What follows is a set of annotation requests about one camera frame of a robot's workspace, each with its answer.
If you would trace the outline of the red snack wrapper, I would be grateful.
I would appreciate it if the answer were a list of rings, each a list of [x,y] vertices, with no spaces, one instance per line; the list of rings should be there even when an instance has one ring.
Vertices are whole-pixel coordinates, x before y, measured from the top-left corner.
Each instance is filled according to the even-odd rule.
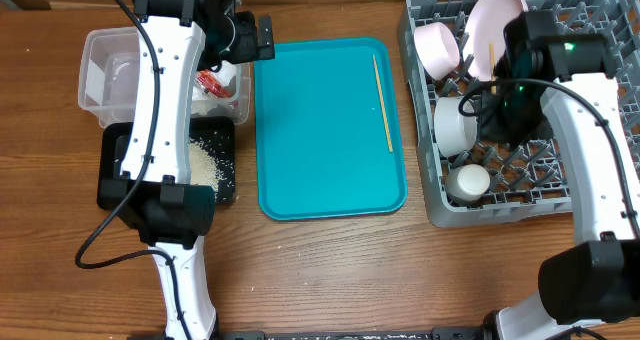
[[[196,73],[195,84],[207,96],[231,98],[232,94],[217,80],[212,70],[201,70]]]

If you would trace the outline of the white bowl with rice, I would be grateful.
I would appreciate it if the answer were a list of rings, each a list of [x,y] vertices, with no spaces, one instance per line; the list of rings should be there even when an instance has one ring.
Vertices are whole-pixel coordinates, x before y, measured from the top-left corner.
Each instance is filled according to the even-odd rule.
[[[476,117],[463,116],[458,109],[460,101],[460,97],[444,97],[435,106],[435,139],[439,152],[444,157],[471,150],[476,143]]]

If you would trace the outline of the cream paper cup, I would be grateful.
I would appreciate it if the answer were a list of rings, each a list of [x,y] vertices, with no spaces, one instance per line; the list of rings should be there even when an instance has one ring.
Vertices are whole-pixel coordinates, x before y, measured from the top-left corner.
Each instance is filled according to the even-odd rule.
[[[464,165],[448,173],[445,192],[452,201],[470,205],[482,197],[490,182],[490,175],[484,167],[476,164]]]

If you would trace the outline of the white napkin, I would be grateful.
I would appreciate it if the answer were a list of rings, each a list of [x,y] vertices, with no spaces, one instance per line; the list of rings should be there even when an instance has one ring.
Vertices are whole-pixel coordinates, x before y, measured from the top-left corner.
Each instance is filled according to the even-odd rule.
[[[217,80],[232,94],[231,98],[216,98],[202,93],[194,83],[191,114],[193,116],[233,117],[238,106],[238,88],[241,74],[240,65],[223,61],[219,71],[212,70]]]

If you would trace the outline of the white round plate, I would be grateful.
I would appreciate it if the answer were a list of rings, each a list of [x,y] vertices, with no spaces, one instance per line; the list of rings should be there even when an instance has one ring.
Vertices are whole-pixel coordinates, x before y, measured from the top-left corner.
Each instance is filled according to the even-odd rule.
[[[463,58],[473,56],[468,73],[472,78],[489,81],[489,44],[495,44],[496,64],[505,53],[504,28],[528,10],[525,0],[478,0],[465,27],[468,35]]]

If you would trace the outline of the pile of rice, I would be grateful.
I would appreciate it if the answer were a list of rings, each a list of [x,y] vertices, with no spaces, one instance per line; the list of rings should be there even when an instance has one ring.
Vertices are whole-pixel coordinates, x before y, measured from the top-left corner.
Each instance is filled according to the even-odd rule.
[[[232,130],[201,130],[189,139],[191,183],[208,185],[216,204],[235,201],[235,141]]]

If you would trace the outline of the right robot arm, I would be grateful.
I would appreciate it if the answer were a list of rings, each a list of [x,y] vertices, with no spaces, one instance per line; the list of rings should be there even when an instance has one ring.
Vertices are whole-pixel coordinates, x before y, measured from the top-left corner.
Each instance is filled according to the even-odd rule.
[[[504,28],[494,81],[479,86],[480,135],[520,145],[548,123],[570,191],[572,248],[545,260],[537,291],[486,318],[493,339],[567,339],[639,313],[639,180],[599,34],[561,34],[549,11]]]

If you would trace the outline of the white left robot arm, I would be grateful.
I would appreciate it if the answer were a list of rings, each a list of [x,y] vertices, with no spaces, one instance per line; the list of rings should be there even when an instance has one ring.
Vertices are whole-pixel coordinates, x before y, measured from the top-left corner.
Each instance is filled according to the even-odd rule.
[[[98,186],[98,204],[109,214],[85,242],[91,244],[114,219],[137,231],[145,249],[102,264],[151,256],[167,312],[162,338],[216,339],[204,263],[215,192],[191,182],[193,87],[200,70],[273,59],[271,20],[236,11],[236,0],[132,2],[121,8],[139,39],[134,119],[118,173]]]

